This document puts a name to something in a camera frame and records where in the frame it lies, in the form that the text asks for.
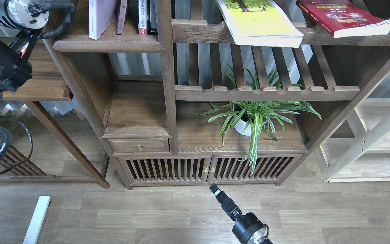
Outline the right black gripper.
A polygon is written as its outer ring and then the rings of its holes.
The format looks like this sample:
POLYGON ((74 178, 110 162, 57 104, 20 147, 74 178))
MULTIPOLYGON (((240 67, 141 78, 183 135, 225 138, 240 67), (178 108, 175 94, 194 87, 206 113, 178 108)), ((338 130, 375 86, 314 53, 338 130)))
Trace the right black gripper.
POLYGON ((237 204, 224 191, 220 190, 217 184, 212 184, 209 189, 215 195, 224 212, 235 221, 232 233, 240 243, 272 244, 268 238, 268 225, 261 222, 252 212, 243 215, 237 204))

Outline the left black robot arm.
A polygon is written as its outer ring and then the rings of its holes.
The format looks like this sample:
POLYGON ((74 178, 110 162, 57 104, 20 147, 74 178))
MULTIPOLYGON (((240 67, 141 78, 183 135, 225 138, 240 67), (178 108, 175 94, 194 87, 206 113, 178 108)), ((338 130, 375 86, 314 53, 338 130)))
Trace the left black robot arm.
POLYGON ((13 41, 0 40, 0 103, 32 78, 28 62, 37 40, 60 37, 76 12, 71 0, 0 0, 0 26, 18 31, 13 41))

